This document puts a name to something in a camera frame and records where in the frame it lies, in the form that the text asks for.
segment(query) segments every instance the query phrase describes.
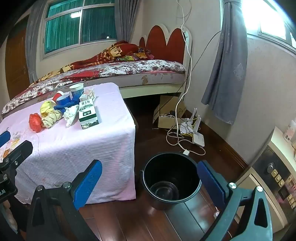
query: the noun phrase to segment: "red plastic bag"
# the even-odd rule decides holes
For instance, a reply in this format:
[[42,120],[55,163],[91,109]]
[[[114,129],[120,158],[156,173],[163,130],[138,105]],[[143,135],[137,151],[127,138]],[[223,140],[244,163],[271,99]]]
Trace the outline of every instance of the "red plastic bag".
[[35,132],[40,132],[42,129],[42,121],[38,113],[30,114],[29,117],[29,126]]

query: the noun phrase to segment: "wall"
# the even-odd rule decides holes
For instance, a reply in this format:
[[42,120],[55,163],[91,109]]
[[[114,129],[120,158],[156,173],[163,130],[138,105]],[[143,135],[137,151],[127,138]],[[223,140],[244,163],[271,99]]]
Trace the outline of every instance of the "wall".
[[[220,1],[191,1],[192,12],[185,26],[192,35],[193,65],[208,41],[221,27]],[[180,0],[185,15],[188,0]],[[143,34],[155,24],[164,24],[169,31],[182,24],[180,7],[172,0],[149,0],[144,4]],[[218,48],[219,34],[207,47],[192,72],[192,81],[184,102],[193,111],[197,107],[202,120],[218,133],[248,163],[261,149],[275,126],[282,131],[296,116],[296,58],[275,44],[248,38],[247,74],[236,121],[230,126],[212,115],[201,103]]]
[[[139,14],[137,15],[136,24],[135,24],[135,31],[132,36],[131,42],[135,41],[135,39],[139,39],[141,35],[141,27],[142,27],[142,15],[143,15],[143,3],[139,8]],[[106,48],[109,48],[112,44],[116,43],[116,41],[106,41],[102,43],[95,43],[80,46],[77,48],[65,50],[59,53],[56,53],[52,56],[46,57],[42,59],[41,56],[41,48],[40,45],[42,43],[42,24],[39,27],[39,34],[38,34],[38,44],[37,44],[37,57],[36,57],[36,74],[38,78],[41,78],[45,74],[62,68],[70,63],[75,61],[84,60],[93,57],[94,55],[100,53]]]

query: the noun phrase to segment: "bed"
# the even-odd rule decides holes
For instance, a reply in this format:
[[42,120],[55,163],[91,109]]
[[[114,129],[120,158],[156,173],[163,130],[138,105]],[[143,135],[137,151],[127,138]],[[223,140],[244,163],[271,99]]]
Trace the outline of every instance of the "bed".
[[175,28],[170,34],[164,25],[155,25],[148,37],[139,41],[140,47],[151,50],[153,60],[100,64],[72,70],[37,83],[9,101],[2,110],[2,119],[53,97],[57,91],[67,92],[69,87],[83,81],[84,86],[113,82],[123,98],[182,92],[186,86],[186,69],[189,55],[183,40],[191,49],[191,35],[184,27]]

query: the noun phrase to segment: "blue paper cup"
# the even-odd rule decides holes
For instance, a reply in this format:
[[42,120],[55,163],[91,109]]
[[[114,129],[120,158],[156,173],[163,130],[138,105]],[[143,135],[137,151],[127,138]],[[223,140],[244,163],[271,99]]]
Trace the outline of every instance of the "blue paper cup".
[[57,105],[65,105],[67,103],[71,102],[71,98],[70,95],[62,95],[59,98],[57,98]]
[[75,95],[79,95],[79,97],[84,93],[83,83],[77,83],[75,85],[70,86],[70,91],[72,97]]

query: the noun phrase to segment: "box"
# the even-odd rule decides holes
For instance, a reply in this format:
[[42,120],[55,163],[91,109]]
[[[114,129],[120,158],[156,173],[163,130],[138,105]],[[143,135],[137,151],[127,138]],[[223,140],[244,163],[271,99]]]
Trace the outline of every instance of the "box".
[[92,99],[94,101],[95,98],[96,98],[96,95],[94,94],[93,88],[84,90],[84,93],[79,97],[80,102],[88,99]]
[[79,103],[79,122],[82,129],[99,124],[92,99],[88,99]]
[[[179,98],[176,96],[160,96],[159,105],[156,107],[153,114],[153,123],[158,119],[158,127],[170,129],[173,125],[175,125],[175,118],[164,117],[165,114],[169,114],[171,111],[175,112],[176,104]],[[183,121],[180,119],[182,115],[185,113],[186,107],[183,101],[180,101],[177,109],[177,118],[178,123],[182,123]]]

